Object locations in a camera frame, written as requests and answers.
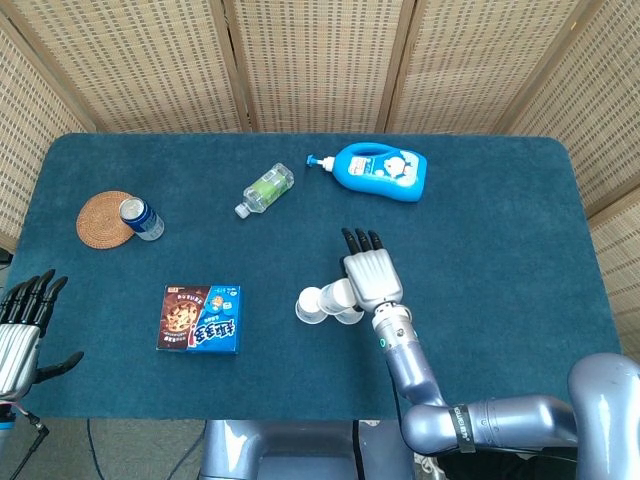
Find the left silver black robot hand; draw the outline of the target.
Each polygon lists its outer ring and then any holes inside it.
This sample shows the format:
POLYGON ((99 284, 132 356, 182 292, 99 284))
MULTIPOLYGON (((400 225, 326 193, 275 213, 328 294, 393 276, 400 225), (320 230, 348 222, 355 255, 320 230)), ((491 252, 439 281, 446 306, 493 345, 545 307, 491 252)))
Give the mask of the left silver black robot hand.
POLYGON ((57 364, 38 365, 40 346, 54 306, 68 278, 50 269, 9 288, 1 297, 1 402, 13 404, 35 384, 66 374, 84 357, 82 351, 57 364))

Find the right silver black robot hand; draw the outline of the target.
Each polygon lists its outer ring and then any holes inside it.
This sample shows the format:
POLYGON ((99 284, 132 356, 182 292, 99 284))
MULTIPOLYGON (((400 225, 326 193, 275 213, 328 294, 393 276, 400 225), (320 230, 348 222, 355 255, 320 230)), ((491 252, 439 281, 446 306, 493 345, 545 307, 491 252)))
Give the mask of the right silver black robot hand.
POLYGON ((343 270, 352 286, 359 308, 373 312, 385 303, 399 303, 403 286, 380 236, 373 230, 342 228, 349 254, 342 259, 343 270))

